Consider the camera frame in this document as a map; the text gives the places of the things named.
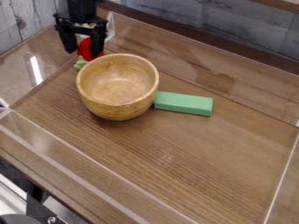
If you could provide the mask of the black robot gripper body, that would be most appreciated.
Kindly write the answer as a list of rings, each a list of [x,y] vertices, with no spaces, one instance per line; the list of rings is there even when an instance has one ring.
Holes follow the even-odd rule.
[[[69,29],[74,24],[93,24],[93,29],[106,29],[108,21],[96,13],[96,0],[60,0],[53,17],[56,29]]]

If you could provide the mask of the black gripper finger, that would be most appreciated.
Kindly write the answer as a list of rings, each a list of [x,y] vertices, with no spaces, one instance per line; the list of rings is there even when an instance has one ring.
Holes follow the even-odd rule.
[[[104,49],[106,31],[105,30],[93,31],[89,37],[90,37],[90,55],[96,57]]]
[[[60,34],[60,41],[64,46],[64,50],[68,53],[73,53],[77,49],[77,39],[74,31],[69,27],[58,27],[57,28]]]

